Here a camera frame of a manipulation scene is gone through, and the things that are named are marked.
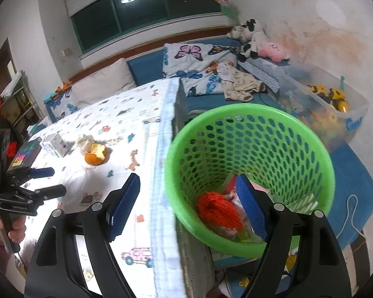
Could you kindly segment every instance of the table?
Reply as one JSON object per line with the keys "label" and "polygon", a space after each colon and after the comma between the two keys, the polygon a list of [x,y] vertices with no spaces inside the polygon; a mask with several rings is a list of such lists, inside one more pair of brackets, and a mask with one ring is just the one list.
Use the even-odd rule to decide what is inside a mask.
{"label": "table", "polygon": [[[160,283],[160,277],[174,278],[172,283],[182,295],[185,294],[175,235],[175,218],[172,211],[167,210],[167,214],[171,213],[173,218],[173,225],[169,227],[166,223],[172,223],[171,219],[167,218],[163,222],[160,213],[156,212],[154,216],[151,214],[151,210],[155,210],[151,203],[159,202],[160,205],[160,195],[164,193],[164,185],[160,184],[163,181],[163,162],[172,139],[173,127],[177,130],[176,127],[186,119],[186,113],[183,113],[185,93],[179,86],[179,79],[172,78],[134,88],[88,106],[32,137],[43,139],[58,132],[71,149],[64,158],[54,157],[42,150],[32,167],[53,167],[55,174],[23,185],[29,190],[59,183],[67,187],[65,197],[47,201],[38,208],[38,216],[28,217],[26,237],[20,251],[26,267],[50,213],[58,205],[65,213],[83,211],[92,203],[103,201],[110,191],[121,188],[130,173],[135,172],[141,180],[140,193],[123,234],[110,246],[137,297],[156,297],[155,284]],[[109,148],[107,162],[99,166],[85,163],[84,157],[74,145],[82,134],[92,135],[98,143],[106,144]],[[166,236],[161,236],[158,232],[155,234],[159,235],[152,235],[152,225],[155,223],[166,228]],[[156,248],[152,247],[151,239],[155,241]],[[166,252],[166,257],[162,260],[154,261],[154,273],[152,252],[161,251],[163,242],[171,250]],[[100,293],[84,238],[78,236],[77,243],[88,288]]]}

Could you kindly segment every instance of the pink plush toy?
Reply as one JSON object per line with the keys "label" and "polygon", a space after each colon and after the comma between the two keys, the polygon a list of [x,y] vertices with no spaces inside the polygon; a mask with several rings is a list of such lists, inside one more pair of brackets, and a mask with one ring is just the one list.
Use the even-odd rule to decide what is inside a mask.
{"label": "pink plush toy", "polygon": [[282,60],[289,60],[290,55],[287,53],[286,49],[275,42],[261,42],[261,47],[258,52],[260,57],[268,57],[274,63],[280,63]]}

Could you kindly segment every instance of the laundry basket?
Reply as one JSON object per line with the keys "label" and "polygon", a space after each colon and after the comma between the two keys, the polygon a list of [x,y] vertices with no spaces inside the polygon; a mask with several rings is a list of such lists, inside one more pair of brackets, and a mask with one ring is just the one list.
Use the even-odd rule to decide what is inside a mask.
{"label": "laundry basket", "polygon": [[[180,131],[169,149],[165,187],[188,231],[226,254],[259,258],[265,248],[265,243],[234,242],[215,234],[196,213],[197,196],[218,191],[229,173],[245,173],[294,211],[298,209],[293,207],[309,207],[316,201],[315,209],[328,214],[332,206],[335,181],[329,154],[300,121],[258,104],[227,105],[201,114]],[[291,247],[297,246],[294,237]]]}

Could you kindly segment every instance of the transparent plastic bin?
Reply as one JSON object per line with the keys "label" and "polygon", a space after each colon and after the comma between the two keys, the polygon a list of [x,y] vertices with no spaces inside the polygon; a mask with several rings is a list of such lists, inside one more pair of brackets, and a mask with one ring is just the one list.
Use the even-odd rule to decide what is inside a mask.
{"label": "transparent plastic bin", "polygon": [[329,152],[348,143],[354,137],[365,117],[369,101],[348,84],[344,84],[349,112],[334,109],[307,85],[325,85],[340,88],[340,79],[313,65],[283,66],[276,69],[279,74],[278,102],[285,112],[307,125],[325,145]]}

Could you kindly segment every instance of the basket rim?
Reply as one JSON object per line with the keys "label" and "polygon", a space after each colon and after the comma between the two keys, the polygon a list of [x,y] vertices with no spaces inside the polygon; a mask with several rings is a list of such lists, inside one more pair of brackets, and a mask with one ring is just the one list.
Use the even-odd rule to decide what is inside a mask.
{"label": "basket rim", "polygon": [[[311,131],[305,124],[301,121],[297,120],[293,116],[285,113],[281,110],[272,108],[270,106],[261,105],[261,104],[230,104],[225,106],[220,106],[218,108],[211,109],[205,113],[200,114],[198,117],[194,118],[191,122],[189,122],[186,126],[184,126],[178,135],[174,138],[171,146],[169,147],[169,151],[167,153],[167,158],[165,162],[165,190],[167,194],[167,198],[173,208],[174,213],[176,214],[177,218],[180,222],[185,226],[185,228],[197,239],[205,243],[206,245],[214,248],[218,251],[221,251],[226,254],[231,254],[233,256],[245,257],[245,258],[259,258],[261,257],[266,243],[244,243],[244,242],[234,242],[223,238],[216,233],[212,232],[208,229],[204,224],[198,223],[193,219],[189,218],[189,212],[187,210],[185,202],[171,190],[171,188],[176,187],[176,176],[174,173],[174,158],[177,155],[181,147],[181,143],[183,143],[185,136],[189,134],[189,132],[196,128],[197,125],[201,124],[207,118],[217,115],[219,113],[226,113],[228,110],[234,110],[240,107],[243,107],[243,110],[251,110],[254,111],[255,109],[264,110],[274,112],[277,115],[284,116],[286,119],[292,119],[301,129],[304,129],[308,134],[311,135],[313,140],[316,141],[318,144],[319,154],[323,158],[324,163],[324,171],[328,172],[328,190],[327,190],[327,197],[328,200],[326,201],[323,212],[325,215],[329,214],[330,208],[332,207],[332,202],[334,199],[335,193],[335,177],[334,177],[334,169],[333,164],[331,162],[329,153],[327,152],[325,146],[317,137],[317,135]],[[298,237],[293,237],[291,242],[291,248],[295,248],[298,246]]]}

